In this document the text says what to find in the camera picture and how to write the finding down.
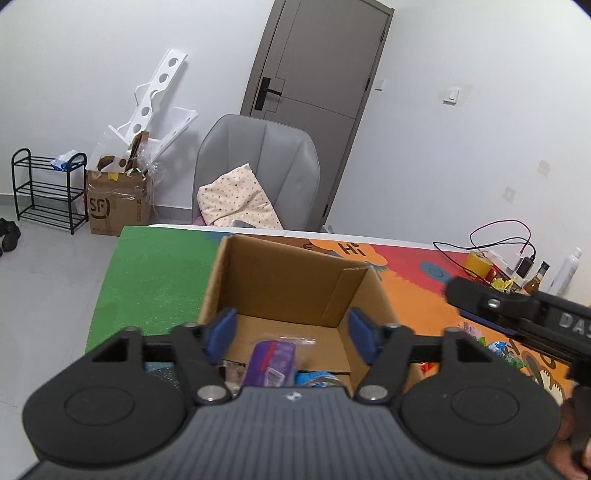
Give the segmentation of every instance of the cream fabric with dots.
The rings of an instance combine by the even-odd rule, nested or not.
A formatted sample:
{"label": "cream fabric with dots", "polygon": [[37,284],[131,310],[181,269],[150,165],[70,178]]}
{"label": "cream fabric with dots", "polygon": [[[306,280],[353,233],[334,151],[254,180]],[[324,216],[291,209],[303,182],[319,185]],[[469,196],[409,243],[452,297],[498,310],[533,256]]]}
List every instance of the cream fabric with dots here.
{"label": "cream fabric with dots", "polygon": [[283,230],[248,163],[200,187],[197,203],[207,225],[231,226],[242,220],[256,228]]}

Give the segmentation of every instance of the sf logo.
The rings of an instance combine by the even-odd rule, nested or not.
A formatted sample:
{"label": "sf logo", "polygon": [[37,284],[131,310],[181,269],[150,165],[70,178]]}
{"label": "sf logo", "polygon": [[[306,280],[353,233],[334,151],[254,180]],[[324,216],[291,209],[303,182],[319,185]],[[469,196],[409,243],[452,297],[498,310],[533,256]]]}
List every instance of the sf logo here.
{"label": "sf logo", "polygon": [[109,199],[90,199],[90,214],[92,218],[102,220],[107,218],[111,212]]}

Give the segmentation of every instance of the cardboard box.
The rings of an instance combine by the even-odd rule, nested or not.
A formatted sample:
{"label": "cardboard box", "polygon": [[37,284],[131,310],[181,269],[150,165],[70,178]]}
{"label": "cardboard box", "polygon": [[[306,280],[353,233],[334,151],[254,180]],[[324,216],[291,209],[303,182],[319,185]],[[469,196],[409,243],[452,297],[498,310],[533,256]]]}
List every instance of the cardboard box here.
{"label": "cardboard box", "polygon": [[[396,321],[377,273],[365,263],[238,235],[220,243],[197,321],[236,308],[225,359],[243,364],[258,341],[314,339],[302,347],[299,368],[339,374],[351,391],[368,370],[349,338],[353,306],[380,325]],[[412,372],[413,383],[422,378],[418,367]]]}
{"label": "cardboard box", "polygon": [[148,225],[151,210],[149,178],[139,172],[88,172],[90,231],[119,236],[125,225]]}

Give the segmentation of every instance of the gray door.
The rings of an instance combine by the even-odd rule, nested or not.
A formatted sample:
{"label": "gray door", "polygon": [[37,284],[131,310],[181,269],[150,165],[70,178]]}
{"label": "gray door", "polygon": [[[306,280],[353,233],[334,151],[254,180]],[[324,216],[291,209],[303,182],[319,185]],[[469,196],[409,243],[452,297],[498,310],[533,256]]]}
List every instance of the gray door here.
{"label": "gray door", "polygon": [[[375,0],[280,3],[262,72],[260,65],[256,72],[255,61],[251,74],[249,86],[254,80],[256,91],[251,88],[249,108],[242,113],[311,136],[320,162],[320,186],[308,229],[318,230],[349,155],[393,10]],[[264,41],[265,36],[258,56],[261,49],[266,51]],[[281,96],[268,91],[262,101],[261,85]]]}

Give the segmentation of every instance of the white wall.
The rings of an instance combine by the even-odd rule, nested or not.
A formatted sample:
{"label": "white wall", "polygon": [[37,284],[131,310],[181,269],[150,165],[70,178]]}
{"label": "white wall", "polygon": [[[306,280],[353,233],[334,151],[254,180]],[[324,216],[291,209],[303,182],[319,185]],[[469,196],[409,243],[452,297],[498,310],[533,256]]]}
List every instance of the white wall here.
{"label": "white wall", "polygon": [[[396,12],[376,76],[385,88],[370,95],[327,223],[466,245],[473,228],[518,218],[549,277],[583,249],[569,297],[588,304],[591,20],[570,0],[389,3]],[[443,105],[453,85],[471,89],[461,106]],[[479,239],[504,232],[521,230]]]}
{"label": "white wall", "polygon": [[129,120],[134,90],[168,48],[189,54],[166,101],[199,118],[163,155],[159,205],[191,206],[197,150],[212,125],[239,113],[273,0],[13,0],[0,14],[0,194],[9,161],[92,152],[108,124]]}

